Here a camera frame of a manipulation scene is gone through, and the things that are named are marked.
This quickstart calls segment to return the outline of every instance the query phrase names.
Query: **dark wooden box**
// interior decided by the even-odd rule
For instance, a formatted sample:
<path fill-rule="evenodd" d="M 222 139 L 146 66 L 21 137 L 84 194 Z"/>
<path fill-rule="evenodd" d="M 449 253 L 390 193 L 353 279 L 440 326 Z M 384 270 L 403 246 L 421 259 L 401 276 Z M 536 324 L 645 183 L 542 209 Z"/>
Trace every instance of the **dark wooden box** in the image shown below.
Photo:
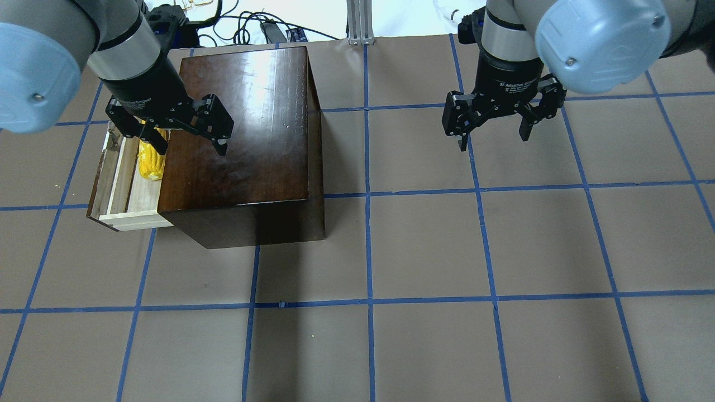
<path fill-rule="evenodd" d="M 183 131 L 169 140 L 157 212 L 206 248 L 325 239 L 320 104 L 304 47 L 192 57 L 191 97 L 235 121 L 226 156 Z"/>

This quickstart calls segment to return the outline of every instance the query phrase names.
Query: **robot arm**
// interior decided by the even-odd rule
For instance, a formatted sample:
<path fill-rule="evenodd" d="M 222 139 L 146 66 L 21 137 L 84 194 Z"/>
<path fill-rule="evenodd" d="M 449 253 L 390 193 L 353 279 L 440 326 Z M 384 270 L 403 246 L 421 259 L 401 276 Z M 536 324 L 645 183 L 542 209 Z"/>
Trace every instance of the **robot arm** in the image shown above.
<path fill-rule="evenodd" d="M 566 89 L 607 92 L 659 57 L 702 46 L 712 66 L 714 35 L 712 0 L 488 0 L 459 25 L 459 42 L 476 43 L 480 55 L 472 93 L 447 95 L 445 133 L 465 151 L 476 127 L 519 114 L 526 141 L 533 125 L 555 117 Z M 541 78 L 544 64 L 552 74 Z"/>
<path fill-rule="evenodd" d="M 185 129 L 225 155 L 233 120 L 215 95 L 192 99 L 167 58 L 181 16 L 152 13 L 147 21 L 142 11 L 143 0 L 0 2 L 0 69 L 9 75 L 0 83 L 0 127 L 50 128 L 87 65 L 113 94 L 107 114 L 125 137 L 164 154 L 156 128 Z"/>

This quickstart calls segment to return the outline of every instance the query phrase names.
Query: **open drawer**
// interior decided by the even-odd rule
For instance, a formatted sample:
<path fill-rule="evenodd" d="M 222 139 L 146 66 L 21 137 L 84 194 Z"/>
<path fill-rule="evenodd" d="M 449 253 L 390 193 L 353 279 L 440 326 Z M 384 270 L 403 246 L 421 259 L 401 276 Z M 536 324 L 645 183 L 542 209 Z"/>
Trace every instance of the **open drawer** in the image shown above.
<path fill-rule="evenodd" d="M 157 212 L 162 181 L 147 180 L 139 174 L 139 141 L 136 137 L 124 138 L 109 123 L 87 217 L 113 230 L 172 226 Z"/>

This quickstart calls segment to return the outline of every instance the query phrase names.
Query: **blue tape line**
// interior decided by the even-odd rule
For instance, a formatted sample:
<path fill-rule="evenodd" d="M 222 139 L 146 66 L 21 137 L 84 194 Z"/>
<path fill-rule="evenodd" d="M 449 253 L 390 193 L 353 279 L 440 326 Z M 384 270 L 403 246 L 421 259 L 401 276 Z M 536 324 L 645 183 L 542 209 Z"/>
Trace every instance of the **blue tape line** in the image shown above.
<path fill-rule="evenodd" d="M 649 78 L 649 80 L 652 82 L 653 79 L 651 78 L 651 73 L 646 72 L 646 76 Z M 657 97 L 660 98 L 672 98 L 672 97 L 706 97 L 706 96 L 711 96 L 715 95 L 715 91 L 706 91 L 706 92 L 678 92 L 675 94 L 661 94 L 657 91 L 654 91 Z"/>
<path fill-rule="evenodd" d="M 184 304 L 184 305 L 143 305 L 141 311 L 196 311 L 196 310 L 238 310 L 251 308 L 251 303 L 225 304 Z"/>
<path fill-rule="evenodd" d="M 124 360 L 122 361 L 122 372 L 119 374 L 119 386 L 117 387 L 117 402 L 121 402 L 124 392 L 124 381 L 127 379 L 127 368 L 129 367 L 129 356 L 132 354 L 132 345 L 134 344 L 134 333 L 137 330 L 137 319 L 139 318 L 140 306 L 144 297 L 144 285 L 147 283 L 147 273 L 149 272 L 149 263 L 152 260 L 152 251 L 154 251 L 154 239 L 157 236 L 157 230 L 152 229 L 152 234 L 149 236 L 149 244 L 147 246 L 147 256 L 144 259 L 144 269 L 142 270 L 142 279 L 139 281 L 139 290 L 137 291 L 137 300 L 134 302 L 132 310 L 132 324 L 129 327 L 129 337 L 127 339 L 127 348 L 124 349 Z"/>
<path fill-rule="evenodd" d="M 474 303 L 490 302 L 491 296 L 445 296 L 436 298 L 381 298 L 373 304 L 425 304 L 425 303 Z"/>
<path fill-rule="evenodd" d="M 260 262 L 261 246 L 257 245 L 253 253 L 253 276 L 251 277 L 251 305 L 256 303 L 256 291 L 258 289 L 258 265 Z M 248 370 L 251 364 L 251 345 L 253 341 L 253 317 L 255 308 L 248 310 L 248 324 L 246 325 L 246 348 L 243 354 L 243 384 L 241 385 L 241 401 L 246 401 L 248 394 Z"/>
<path fill-rule="evenodd" d="M 583 185 L 545 185 L 545 186 L 513 186 L 513 187 L 487 187 L 481 192 L 509 192 L 509 191 L 535 191 L 535 190 L 568 190 L 583 188 Z"/>
<path fill-rule="evenodd" d="M 368 46 L 363 44 L 363 106 L 370 106 L 368 81 Z"/>
<path fill-rule="evenodd" d="M 691 290 L 645 290 L 640 292 L 619 292 L 622 298 L 652 298 L 661 296 L 705 296 L 715 295 L 715 289 Z"/>
<path fill-rule="evenodd" d="M 69 186 L 72 183 L 72 177 L 74 177 L 74 171 L 77 168 L 77 162 L 79 161 L 79 155 L 82 153 L 82 147 L 84 146 L 84 140 L 87 138 L 87 131 L 89 130 L 89 122 L 92 120 L 92 115 L 94 114 L 94 108 L 97 107 L 97 101 L 99 100 L 99 94 L 102 92 L 102 83 L 99 83 L 97 87 L 97 92 L 94 94 L 94 101 L 92 102 L 92 108 L 89 110 L 89 117 L 84 125 L 84 130 L 82 130 L 82 137 L 79 139 L 79 145 L 77 146 L 77 151 L 74 153 L 74 160 L 72 161 L 72 167 L 69 169 L 69 176 L 64 184 L 64 191 L 62 192 L 62 197 L 60 198 L 59 204 L 64 205 L 64 201 L 67 199 L 67 193 L 69 191 Z"/>
<path fill-rule="evenodd" d="M 368 278 L 368 360 L 370 366 L 370 402 L 377 398 L 375 388 L 375 316 L 373 312 L 373 236 L 370 231 L 370 85 L 368 74 L 368 46 L 363 45 L 363 89 L 365 98 L 364 130 L 365 130 L 365 259 L 367 261 Z"/>
<path fill-rule="evenodd" d="M 371 106 L 369 110 L 392 110 L 392 109 L 425 109 L 428 107 L 444 107 L 443 103 L 427 103 L 427 104 L 401 104 L 388 106 Z"/>
<path fill-rule="evenodd" d="M 678 152 L 680 152 L 680 156 L 683 159 L 685 168 L 688 170 L 688 175 L 690 175 L 690 180 L 692 181 L 691 183 L 693 186 L 695 186 L 695 191 L 698 193 L 698 197 L 700 197 L 700 203 L 703 205 L 703 209 L 705 210 L 705 216 L 707 216 L 708 221 L 710 222 L 710 228 L 713 230 L 713 232 L 715 232 L 715 218 L 713 218 L 713 214 L 710 211 L 710 207 L 708 206 L 708 201 L 705 198 L 705 194 L 703 193 L 703 190 L 700 188 L 700 184 L 698 183 L 698 178 L 695 176 L 693 167 L 690 165 L 690 161 L 688 161 L 688 157 L 685 154 L 685 149 L 683 148 L 683 145 L 680 143 L 680 139 L 678 138 L 678 133 L 676 133 L 675 127 L 673 126 L 673 122 L 671 122 L 670 117 L 668 116 L 668 112 L 666 111 L 666 108 L 663 105 L 663 100 L 661 99 L 660 94 L 658 93 L 658 89 L 656 88 L 656 85 L 653 82 L 653 78 L 651 77 L 651 74 L 649 72 L 646 72 L 646 77 L 648 77 L 648 83 L 651 85 L 653 93 L 656 95 L 656 102 L 658 102 L 658 107 L 660 108 L 663 118 L 665 119 L 666 124 L 668 125 L 668 130 L 670 130 L 671 136 L 673 137 L 673 141 L 675 142 L 675 146 L 678 148 Z"/>
<path fill-rule="evenodd" d="M 392 197 L 394 195 L 434 195 L 434 194 L 471 194 L 473 188 L 450 188 L 444 190 L 403 190 L 371 192 L 371 197 Z"/>
<path fill-rule="evenodd" d="M 336 194 L 326 194 L 325 198 L 361 198 L 366 197 L 364 192 L 343 192 Z"/>
<path fill-rule="evenodd" d="M 459 72 L 459 58 L 457 58 L 457 49 L 454 45 L 454 35 L 449 35 L 449 40 L 452 45 L 452 58 L 454 59 L 455 71 Z M 459 90 L 464 92 L 464 86 L 461 81 L 461 77 L 458 77 Z M 496 292 L 496 284 L 494 282 L 494 271 L 492 267 L 491 252 L 489 249 L 489 237 L 487 234 L 487 227 L 484 220 L 484 208 L 482 203 L 482 192 L 479 186 L 479 177 L 477 175 L 477 165 L 474 158 L 474 149 L 472 148 L 471 139 L 468 142 L 469 151 L 469 162 L 472 169 L 472 180 L 474 181 L 474 193 L 477 197 L 477 211 L 479 214 L 479 227 L 482 234 L 482 244 L 484 247 L 484 257 L 487 265 L 487 276 L 489 278 L 489 294 L 490 301 L 493 306 L 493 316 L 494 316 L 494 329 L 496 333 L 496 343 L 499 352 L 499 365 L 501 367 L 501 380 L 504 386 L 504 397 L 506 402 L 511 402 L 511 387 L 509 386 L 509 374 L 506 368 L 506 355 L 504 353 L 504 339 L 501 333 L 501 319 L 499 317 L 499 299 Z"/>
<path fill-rule="evenodd" d="M 27 315 L 30 309 L 30 305 L 32 304 L 32 299 L 35 297 L 35 291 L 37 290 L 37 285 L 39 284 L 40 276 L 42 275 L 44 263 L 47 260 L 49 247 L 52 244 L 52 238 L 54 236 L 55 230 L 57 229 L 57 223 L 59 222 L 59 216 L 61 212 L 61 210 L 57 210 L 57 212 L 55 212 L 54 220 L 52 221 L 52 226 L 49 230 L 49 234 L 47 235 L 47 242 L 45 243 L 45 247 L 42 250 L 42 257 L 40 258 L 40 263 L 37 267 L 37 271 L 35 272 L 35 278 L 32 281 L 30 294 L 27 296 L 27 301 L 25 302 L 25 309 L 22 313 L 22 317 L 20 318 L 20 324 L 17 328 L 17 332 L 15 333 L 15 339 L 13 340 L 12 348 L 10 349 L 10 354 L 8 355 L 7 362 L 5 364 L 5 369 L 2 373 L 2 379 L 0 380 L 0 397 L 2 397 L 3 390 L 5 389 L 5 383 L 7 382 L 7 376 L 10 374 L 10 367 L 12 366 L 12 362 L 15 359 L 15 352 L 17 352 L 17 346 L 20 343 L 20 337 L 22 336 L 22 331 L 25 328 L 25 321 L 27 321 Z"/>
<path fill-rule="evenodd" d="M 524 300 L 582 300 L 612 298 L 613 293 L 564 293 L 557 295 L 504 295 L 499 296 L 499 301 L 524 301 Z"/>
<path fill-rule="evenodd" d="M 464 83 L 462 82 L 462 69 L 459 67 L 459 57 L 457 57 L 457 46 L 454 44 L 454 35 L 449 34 L 449 43 L 452 46 L 452 56 L 454 57 L 454 69 L 457 72 L 457 85 L 459 92 L 464 92 Z"/>
<path fill-rule="evenodd" d="M 334 113 L 334 112 L 360 112 L 365 110 L 364 107 L 334 107 L 332 109 L 321 109 L 323 113 Z"/>
<path fill-rule="evenodd" d="M 64 204 L 64 200 L 67 196 L 67 191 L 69 190 L 69 185 L 72 182 L 72 176 L 74 175 L 74 169 L 77 166 L 77 160 L 79 159 L 79 153 L 82 151 L 82 145 L 84 144 L 84 138 L 87 136 L 89 122 L 92 120 L 94 108 L 97 105 L 97 100 L 99 98 L 99 93 L 101 90 L 102 90 L 102 83 L 100 82 L 99 85 L 97 86 L 97 92 L 94 95 L 94 101 L 92 102 L 92 107 L 89 109 L 89 116 L 87 116 L 87 120 L 85 121 L 85 127 L 84 127 L 84 131 L 82 132 L 82 138 L 79 140 L 79 145 L 77 146 L 77 151 L 74 154 L 74 161 L 72 162 L 72 167 L 69 170 L 67 180 L 64 184 L 64 191 L 63 191 L 62 197 L 59 201 L 59 207 L 61 207 Z M 25 303 L 25 311 L 24 311 L 24 313 L 22 313 L 22 317 L 20 318 L 20 325 L 18 326 L 17 332 L 15 333 L 15 339 L 12 344 L 12 349 L 10 350 L 10 355 L 8 356 L 7 363 L 5 364 L 5 369 L 3 370 L 2 379 L 0 380 L 0 397 L 2 397 L 3 390 L 5 389 L 5 383 L 7 382 L 7 376 L 10 373 L 10 367 L 12 366 L 12 361 L 15 357 L 15 352 L 17 352 L 17 346 L 20 342 L 20 337 L 22 336 L 22 331 L 25 327 L 27 315 L 29 313 L 30 306 L 32 305 L 32 300 L 34 299 L 35 292 L 37 291 L 37 285 L 39 284 L 40 276 L 42 275 L 42 270 L 44 269 L 44 264 L 47 260 L 47 254 L 49 252 L 50 245 L 52 244 L 52 238 L 54 236 L 55 230 L 57 229 L 57 223 L 59 222 L 59 216 L 60 216 L 61 212 L 62 212 L 62 210 L 58 209 L 54 215 L 54 221 L 52 222 L 52 227 L 50 228 L 49 235 L 47 236 L 47 242 L 45 243 L 44 250 L 42 251 L 42 257 L 40 259 L 39 266 L 37 267 L 37 271 L 35 272 L 35 278 L 32 282 L 32 287 L 30 288 L 30 294 L 27 296 L 27 302 Z"/>
<path fill-rule="evenodd" d="M 109 120 L 92 120 L 90 122 L 60 122 L 55 123 L 55 126 L 84 126 L 85 124 L 109 124 Z"/>
<path fill-rule="evenodd" d="M 592 96 L 592 97 L 566 97 L 568 101 L 591 101 L 591 100 L 616 100 L 616 99 L 643 99 L 643 98 L 653 98 L 652 94 L 639 94 L 639 95 L 606 95 L 606 96 Z"/>
<path fill-rule="evenodd" d="M 715 295 L 715 289 L 685 289 L 685 290 L 640 290 L 633 292 L 618 292 L 621 298 L 652 298 L 670 296 L 702 296 Z M 501 295 L 499 301 L 519 300 L 582 300 L 612 298 L 613 293 L 557 293 L 542 295 Z M 443 296 L 434 298 L 378 298 L 378 299 L 343 299 L 316 300 L 305 302 L 263 302 L 263 303 L 226 303 L 226 304 L 196 304 L 196 305 L 148 305 L 140 311 L 192 311 L 192 310 L 241 310 L 250 308 L 318 308 L 339 305 L 392 305 L 392 304 L 423 304 L 423 303 L 486 303 L 491 302 L 489 296 Z M 53 314 L 53 313 L 100 313 L 134 311 L 130 305 L 109 305 L 95 307 L 56 307 L 56 308 L 0 308 L 1 314 Z"/>
<path fill-rule="evenodd" d="M 581 176 L 581 181 L 583 182 L 583 190 L 586 193 L 586 201 L 588 202 L 588 208 L 591 211 L 591 218 L 593 219 L 593 226 L 596 228 L 596 236 L 598 237 L 598 244 L 601 246 L 601 254 L 603 256 L 603 263 L 606 266 L 606 272 L 608 274 L 608 281 L 611 284 L 611 292 L 613 293 L 613 299 L 616 302 L 616 309 L 618 311 L 618 319 L 621 321 L 621 328 L 623 329 L 623 337 L 626 340 L 626 347 L 628 348 L 628 356 L 631 359 L 631 365 L 633 366 L 633 373 L 636 377 L 636 384 L 638 385 L 638 391 L 641 394 L 641 401 L 648 402 L 648 396 L 646 394 L 645 386 L 643 385 L 643 378 L 641 377 L 641 370 L 638 367 L 638 361 L 636 360 L 636 353 L 633 349 L 633 343 L 631 342 L 631 334 L 628 331 L 628 323 L 626 322 L 626 315 L 623 312 L 623 305 L 621 304 L 621 299 L 618 296 L 618 287 L 616 286 L 616 279 L 613 276 L 613 269 L 611 267 L 611 259 L 608 257 L 608 251 L 606 250 L 606 242 L 603 239 L 603 232 L 601 231 L 601 224 L 598 221 L 598 215 L 596 214 L 596 206 L 593 203 L 593 198 L 591 196 L 591 190 L 589 188 L 588 180 L 586 179 L 586 173 L 583 170 L 583 164 L 581 163 L 581 156 L 578 153 L 578 148 L 576 147 L 576 139 L 573 136 L 573 130 L 571 128 L 571 122 L 566 114 L 566 108 L 561 108 L 561 114 L 563 115 L 563 121 L 566 124 L 566 132 L 568 133 L 568 140 L 571 142 L 571 149 L 573 150 L 573 156 L 576 158 L 576 165 L 578 166 L 578 173 Z"/>
<path fill-rule="evenodd" d="M 108 305 L 99 307 L 45 307 L 30 308 L 29 314 L 51 314 L 51 313 L 115 313 L 120 311 L 134 311 L 130 305 Z"/>
<path fill-rule="evenodd" d="M 375 306 L 368 306 L 368 350 L 370 351 L 370 402 L 377 399 L 377 386 L 375 380 Z"/>
<path fill-rule="evenodd" d="M 588 186 L 590 188 L 618 188 L 618 187 L 660 187 L 660 186 L 682 186 L 682 185 L 692 185 L 692 182 L 677 180 L 672 182 L 643 182 L 643 183 L 598 183 L 591 184 Z"/>
<path fill-rule="evenodd" d="M 88 206 L 88 204 L 28 205 L 23 207 L 0 207 L 0 211 L 83 210 Z"/>
<path fill-rule="evenodd" d="M 84 126 L 87 122 L 62 122 L 55 123 L 55 126 Z"/>

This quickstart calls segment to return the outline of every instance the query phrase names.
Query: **yellow object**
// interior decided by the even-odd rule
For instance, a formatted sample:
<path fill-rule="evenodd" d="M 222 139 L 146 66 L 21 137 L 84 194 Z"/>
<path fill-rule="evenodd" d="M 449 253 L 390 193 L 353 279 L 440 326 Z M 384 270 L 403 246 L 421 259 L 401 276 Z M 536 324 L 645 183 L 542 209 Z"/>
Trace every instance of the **yellow object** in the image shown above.
<path fill-rule="evenodd" d="M 167 139 L 167 131 L 158 129 L 164 139 Z M 164 176 L 164 155 L 154 149 L 151 144 L 144 141 L 139 142 L 139 154 L 137 155 L 137 163 L 139 164 L 139 174 L 148 180 L 161 180 Z"/>

